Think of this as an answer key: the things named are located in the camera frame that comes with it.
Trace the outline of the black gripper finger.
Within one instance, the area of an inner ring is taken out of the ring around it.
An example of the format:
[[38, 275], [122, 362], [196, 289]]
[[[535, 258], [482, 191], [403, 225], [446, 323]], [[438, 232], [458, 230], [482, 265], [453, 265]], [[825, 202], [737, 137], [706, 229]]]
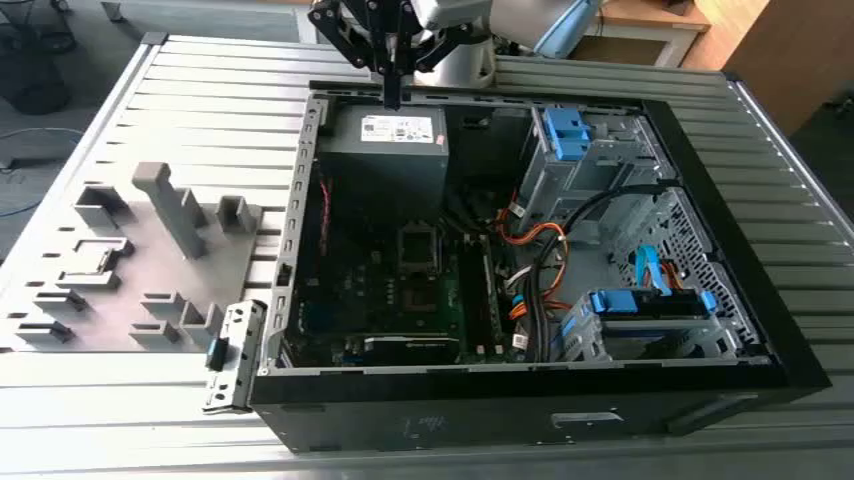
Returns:
[[482, 40], [475, 23], [481, 1], [402, 1], [394, 48], [395, 110], [401, 108], [403, 78], [430, 73], [463, 45]]
[[382, 82], [383, 106], [395, 109], [395, 77], [387, 73], [390, 66], [386, 34], [374, 30], [365, 35], [346, 22], [341, 1], [313, 1], [307, 18], [318, 32], [330, 41], [355, 68], [367, 68]]

